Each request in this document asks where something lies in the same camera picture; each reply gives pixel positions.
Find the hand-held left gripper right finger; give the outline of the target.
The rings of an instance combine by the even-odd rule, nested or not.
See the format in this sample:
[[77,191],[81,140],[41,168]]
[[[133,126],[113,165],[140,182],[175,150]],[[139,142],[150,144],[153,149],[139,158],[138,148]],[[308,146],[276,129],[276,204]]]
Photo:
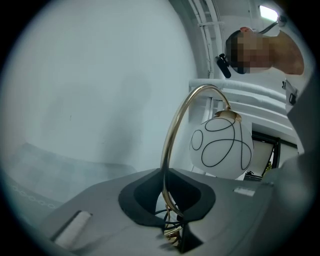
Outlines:
[[169,193],[182,213],[183,222],[203,219],[216,202],[214,190],[175,169],[169,170]]

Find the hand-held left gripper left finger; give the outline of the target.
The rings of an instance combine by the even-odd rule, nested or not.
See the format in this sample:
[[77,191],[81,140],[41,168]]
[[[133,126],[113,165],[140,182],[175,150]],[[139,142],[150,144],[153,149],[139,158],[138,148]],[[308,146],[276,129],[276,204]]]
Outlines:
[[163,189],[164,174],[155,169],[126,185],[118,196],[122,211],[141,226],[164,226],[165,221],[156,216],[156,206]]

